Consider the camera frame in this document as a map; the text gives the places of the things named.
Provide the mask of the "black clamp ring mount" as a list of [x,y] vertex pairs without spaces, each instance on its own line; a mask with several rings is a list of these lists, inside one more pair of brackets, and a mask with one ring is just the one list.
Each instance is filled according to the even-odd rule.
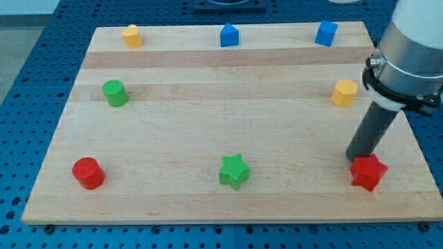
[[442,88],[436,94],[409,96],[397,93],[384,86],[375,75],[377,64],[371,57],[365,60],[362,82],[372,99],[382,108],[389,111],[414,111],[423,116],[430,116],[442,103]]

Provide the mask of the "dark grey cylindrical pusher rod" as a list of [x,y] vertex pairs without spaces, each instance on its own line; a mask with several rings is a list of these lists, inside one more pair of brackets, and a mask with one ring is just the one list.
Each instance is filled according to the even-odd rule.
[[384,109],[372,101],[345,150],[347,159],[354,162],[356,157],[369,157],[398,113]]

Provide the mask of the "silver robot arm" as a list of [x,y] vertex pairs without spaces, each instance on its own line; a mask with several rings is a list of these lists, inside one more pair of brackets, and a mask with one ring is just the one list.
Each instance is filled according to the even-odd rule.
[[345,155],[368,157],[400,111],[429,116],[442,103],[442,0],[397,2],[362,83],[372,98]]

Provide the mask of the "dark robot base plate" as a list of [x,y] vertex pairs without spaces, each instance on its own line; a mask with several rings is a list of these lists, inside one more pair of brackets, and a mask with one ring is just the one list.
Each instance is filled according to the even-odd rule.
[[265,11],[267,0],[193,0],[192,11],[203,12],[235,12]]

